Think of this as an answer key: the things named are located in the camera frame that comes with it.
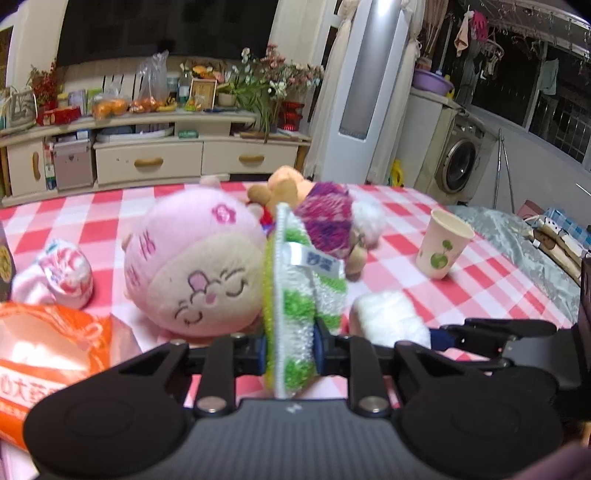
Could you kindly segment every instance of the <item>pink flower embroidery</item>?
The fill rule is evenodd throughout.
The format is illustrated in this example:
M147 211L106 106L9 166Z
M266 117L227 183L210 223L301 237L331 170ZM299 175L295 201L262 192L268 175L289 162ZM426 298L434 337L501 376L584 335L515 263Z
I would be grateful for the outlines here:
M236 210L220 203L212 209L213 216L218 223L236 223Z

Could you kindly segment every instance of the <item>curtain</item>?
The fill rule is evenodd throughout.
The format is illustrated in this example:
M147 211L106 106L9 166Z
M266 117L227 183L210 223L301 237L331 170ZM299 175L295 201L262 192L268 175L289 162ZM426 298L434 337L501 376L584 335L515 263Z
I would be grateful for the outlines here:
M410 40L402 55L396 84L369 168L368 180L373 183L385 183L388 178L389 168L394 160L394 155L396 155L404 123L408 96L413 82L414 64L421 52L417 37L423 25L425 0L404 0L402 10L407 18L409 15L412 16L409 29Z
M343 0L339 7L339 16L343 21L336 34L335 43L330 51L329 61L324 73L324 80L320 88L316 110L310 125L312 145L306 156L304 166L304 177L311 176L316 166L320 166L326 156L326 143L328 140L328 128L330 117L333 112L333 103L336 94L336 87L339 83L340 71L345 60L345 53L349 45L349 36L353 17L357 11L360 0Z

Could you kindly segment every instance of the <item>table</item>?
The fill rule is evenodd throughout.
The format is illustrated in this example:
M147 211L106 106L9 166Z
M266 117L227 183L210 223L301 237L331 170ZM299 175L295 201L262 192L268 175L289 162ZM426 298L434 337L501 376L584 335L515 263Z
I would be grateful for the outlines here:
M248 183L223 183L222 188L241 199ZM80 245L93 268L95 295L87 311L113 313L129 324L142 350L165 342L170 336L152 325L124 296L124 255L121 239L160 197L195 185L157 186L98 192L45 200L0 210L17 270L27 267L38 251L53 238ZM463 323L466 317L539 318L557 326L569 326L564 315L508 259L490 243L477 236L444 280L432 281L415 266L414 259L423 239L435 200L411 189L382 186L350 186L360 200L380 203L388 226L379 247L372 250L361 280L349 283L348 309L359 295L386 289L404 290L428 327ZM343 327L348 319L343 318ZM461 351L446 354L454 359L470 359ZM198 385L191 385L190 402ZM241 397L262 397L268 393L261 380L238 379ZM343 378L322 378L305 397L346 396ZM28 480L32 465L16 448L3 442L2 454L10 480Z

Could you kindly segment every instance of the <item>tv cabinet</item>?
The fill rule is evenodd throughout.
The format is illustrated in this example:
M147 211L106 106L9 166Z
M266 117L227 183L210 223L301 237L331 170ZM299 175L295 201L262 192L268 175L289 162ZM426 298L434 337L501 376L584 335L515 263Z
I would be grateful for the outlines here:
M278 167L300 168L310 145L304 136L273 136L267 142L230 135L232 124L253 125L250 112L128 113L104 121L82 118L67 125L33 127L0 137L5 184L10 189L3 206L20 205L54 197L100 190L191 183L203 175L227 180L231 174L271 174ZM141 124L174 124L174 135L154 139L95 142L96 181L82 189L47 190L43 142L47 137L96 131L105 127ZM198 138L182 139L181 130L195 130Z

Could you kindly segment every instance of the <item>gray fabric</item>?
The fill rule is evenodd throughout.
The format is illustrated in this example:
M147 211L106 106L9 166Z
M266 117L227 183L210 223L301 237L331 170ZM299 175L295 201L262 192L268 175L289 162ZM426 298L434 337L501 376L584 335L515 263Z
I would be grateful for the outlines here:
M448 206L467 221L499 252L509 258L574 323L579 312L580 288L545 253L524 237L529 226L515 215L485 207Z

